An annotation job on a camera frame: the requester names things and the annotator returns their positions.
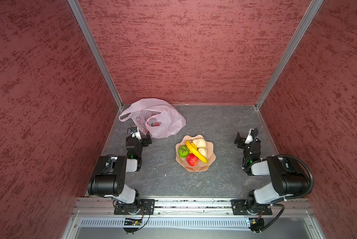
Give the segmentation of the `pink plastic bag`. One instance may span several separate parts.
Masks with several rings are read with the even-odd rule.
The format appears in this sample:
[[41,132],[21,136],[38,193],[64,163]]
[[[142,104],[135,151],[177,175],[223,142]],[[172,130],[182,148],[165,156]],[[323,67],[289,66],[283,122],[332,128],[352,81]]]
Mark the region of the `pink plastic bag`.
[[119,116],[121,122],[133,120],[139,131],[152,138],[176,135],[186,125],[186,119],[168,102],[156,98],[141,99],[131,104]]

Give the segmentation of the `pink scalloped bowl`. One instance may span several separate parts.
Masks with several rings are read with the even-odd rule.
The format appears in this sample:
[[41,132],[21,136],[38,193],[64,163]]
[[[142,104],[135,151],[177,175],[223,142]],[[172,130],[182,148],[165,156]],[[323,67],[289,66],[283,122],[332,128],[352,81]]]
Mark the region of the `pink scalloped bowl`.
[[213,150],[213,143],[202,135],[186,135],[176,145],[176,161],[189,172],[203,172],[216,160]]

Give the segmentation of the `green fake fruit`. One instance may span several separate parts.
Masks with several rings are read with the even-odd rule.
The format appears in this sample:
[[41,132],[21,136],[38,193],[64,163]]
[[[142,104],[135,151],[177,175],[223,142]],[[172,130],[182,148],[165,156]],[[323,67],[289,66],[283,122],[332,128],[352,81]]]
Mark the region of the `green fake fruit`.
[[186,158],[190,154],[190,150],[186,145],[182,145],[178,148],[178,155],[180,158]]

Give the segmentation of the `yellow fake banana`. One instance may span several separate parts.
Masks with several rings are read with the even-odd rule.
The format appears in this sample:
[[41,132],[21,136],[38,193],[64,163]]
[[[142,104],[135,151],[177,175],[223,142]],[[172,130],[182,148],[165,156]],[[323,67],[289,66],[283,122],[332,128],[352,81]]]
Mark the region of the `yellow fake banana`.
[[199,160],[201,160],[204,163],[208,163],[208,160],[203,157],[196,149],[194,149],[191,145],[190,145],[190,141],[187,140],[185,142],[186,146],[188,147],[188,149],[190,150],[191,153],[193,153],[195,156],[197,156],[199,158]]

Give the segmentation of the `red fake strawberry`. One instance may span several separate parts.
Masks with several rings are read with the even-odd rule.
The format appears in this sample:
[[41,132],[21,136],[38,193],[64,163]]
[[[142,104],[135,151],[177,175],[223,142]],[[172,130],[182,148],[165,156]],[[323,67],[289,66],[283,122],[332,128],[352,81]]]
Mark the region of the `red fake strawberry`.
[[194,166],[197,166],[197,164],[199,162],[199,158],[197,156],[195,156],[193,153],[190,153],[186,157],[186,161],[189,164],[189,166],[194,167]]

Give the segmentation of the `beige fake fruit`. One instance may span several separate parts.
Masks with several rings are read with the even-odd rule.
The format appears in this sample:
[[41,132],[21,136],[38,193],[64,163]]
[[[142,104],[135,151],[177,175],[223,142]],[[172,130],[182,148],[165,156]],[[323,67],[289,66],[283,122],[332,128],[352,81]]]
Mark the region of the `beige fake fruit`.
[[204,147],[200,147],[197,149],[197,151],[205,158],[207,158],[208,152],[207,149]]

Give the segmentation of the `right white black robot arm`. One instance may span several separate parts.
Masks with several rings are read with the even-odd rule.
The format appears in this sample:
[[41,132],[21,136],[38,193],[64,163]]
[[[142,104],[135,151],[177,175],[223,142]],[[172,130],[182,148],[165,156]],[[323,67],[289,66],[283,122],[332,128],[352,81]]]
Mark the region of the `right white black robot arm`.
[[258,132],[252,129],[247,137],[237,133],[234,143],[243,150],[243,171],[249,176],[270,176],[271,182],[251,190],[246,199],[231,200],[234,215],[269,215],[274,204],[303,198],[314,187],[312,172],[301,159],[286,154],[261,158]]

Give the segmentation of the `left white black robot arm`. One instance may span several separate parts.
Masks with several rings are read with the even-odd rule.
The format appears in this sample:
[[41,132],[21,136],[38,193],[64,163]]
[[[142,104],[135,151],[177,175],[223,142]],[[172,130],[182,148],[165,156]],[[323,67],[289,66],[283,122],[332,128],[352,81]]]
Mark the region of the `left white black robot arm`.
[[152,215],[155,200],[141,199],[139,192],[125,183],[126,173],[140,171],[143,148],[151,143],[149,133],[132,129],[126,137],[126,156],[108,154],[99,158],[88,183],[88,194],[111,199],[115,215]]

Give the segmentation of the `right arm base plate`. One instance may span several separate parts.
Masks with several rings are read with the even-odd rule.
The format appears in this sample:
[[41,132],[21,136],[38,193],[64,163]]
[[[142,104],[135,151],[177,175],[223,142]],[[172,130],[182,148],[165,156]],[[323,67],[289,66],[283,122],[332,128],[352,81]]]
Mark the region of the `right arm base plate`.
[[249,200],[247,202],[246,199],[232,199],[230,202],[233,215],[270,216],[273,214],[270,205],[261,205],[256,203],[254,200]]

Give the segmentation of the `right aluminium corner post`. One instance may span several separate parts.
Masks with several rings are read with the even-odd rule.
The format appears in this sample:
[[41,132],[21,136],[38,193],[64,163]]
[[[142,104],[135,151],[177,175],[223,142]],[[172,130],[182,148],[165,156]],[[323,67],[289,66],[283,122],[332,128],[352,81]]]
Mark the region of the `right aluminium corner post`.
[[266,87],[264,88],[262,94],[258,98],[255,108],[256,110],[260,110],[262,107],[265,99],[269,95],[271,89],[275,85],[276,81],[278,80],[279,76],[281,75],[282,71],[284,70],[285,66],[287,65],[288,61],[290,60],[292,54],[296,50],[298,44],[300,43],[301,39],[303,38],[304,34],[306,33],[308,27],[310,26],[312,20],[316,16],[318,10],[322,6],[324,0],[312,0],[310,5],[308,6],[305,14],[303,15],[298,27],[296,28],[290,42],[288,43],[282,57],[280,58],[276,68],[274,69],[271,77],[268,80]]

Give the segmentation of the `aluminium corner post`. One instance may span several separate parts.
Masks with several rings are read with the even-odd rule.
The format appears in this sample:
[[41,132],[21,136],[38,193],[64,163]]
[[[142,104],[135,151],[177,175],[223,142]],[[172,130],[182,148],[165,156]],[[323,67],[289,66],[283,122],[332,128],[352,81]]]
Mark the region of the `aluminium corner post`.
[[274,69],[271,77],[268,80],[266,87],[264,88],[262,94],[258,98],[255,108],[256,110],[260,110],[262,107],[265,99],[269,95],[271,89],[275,85],[276,81],[278,80],[279,76],[281,75],[282,71],[284,70],[285,66],[287,65],[288,61],[290,60],[292,54],[296,50],[298,44],[300,43],[301,39],[303,38],[304,34],[306,33],[308,27],[310,26],[312,20],[316,16],[318,10],[322,6],[324,0],[312,0],[310,5],[308,6],[305,14],[303,15],[298,27],[296,28],[290,42],[288,43],[282,57],[280,58],[276,68]]
[[73,11],[73,14],[80,26],[80,29],[92,51],[92,54],[100,68],[100,71],[111,91],[113,98],[120,110],[123,109],[123,101],[121,100],[120,94],[115,86],[115,83],[111,77],[109,69],[105,63],[105,60],[100,52],[100,49],[95,41],[93,33],[89,27],[89,24],[84,16],[83,10],[77,0],[68,0],[68,3]]

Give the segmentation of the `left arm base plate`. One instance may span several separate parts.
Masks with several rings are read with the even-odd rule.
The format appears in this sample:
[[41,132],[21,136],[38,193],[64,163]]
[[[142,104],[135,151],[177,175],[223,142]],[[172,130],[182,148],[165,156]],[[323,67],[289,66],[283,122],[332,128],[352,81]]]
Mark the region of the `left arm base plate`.
[[123,216],[149,216],[154,214],[155,199],[140,199],[133,204],[117,202],[114,207],[114,215]]

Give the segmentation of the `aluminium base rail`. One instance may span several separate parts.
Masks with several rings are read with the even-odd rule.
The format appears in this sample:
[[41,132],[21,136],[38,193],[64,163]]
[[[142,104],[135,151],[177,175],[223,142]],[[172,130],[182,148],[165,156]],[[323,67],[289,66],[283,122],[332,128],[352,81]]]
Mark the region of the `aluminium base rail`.
[[[183,197],[142,197],[140,204],[154,217],[258,217],[269,218],[277,215],[281,207],[265,206],[257,213],[248,213],[243,199],[233,198],[183,198]],[[112,199],[101,197],[79,198],[73,209],[73,216],[121,216],[126,211]]]

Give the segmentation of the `left aluminium corner post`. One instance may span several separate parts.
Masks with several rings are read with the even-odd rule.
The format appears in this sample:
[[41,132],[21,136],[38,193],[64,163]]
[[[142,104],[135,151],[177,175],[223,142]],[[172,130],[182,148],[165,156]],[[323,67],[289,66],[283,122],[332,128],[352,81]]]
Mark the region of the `left aluminium corner post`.
[[89,27],[89,24],[84,16],[83,10],[77,0],[68,0],[68,3],[73,11],[73,14],[80,26],[80,29],[92,51],[92,54],[100,68],[100,71],[111,91],[113,98],[120,110],[123,109],[123,101],[121,100],[120,94],[115,86],[115,83],[111,77],[109,69],[105,63],[105,60],[100,52],[100,49],[95,41],[93,33]]

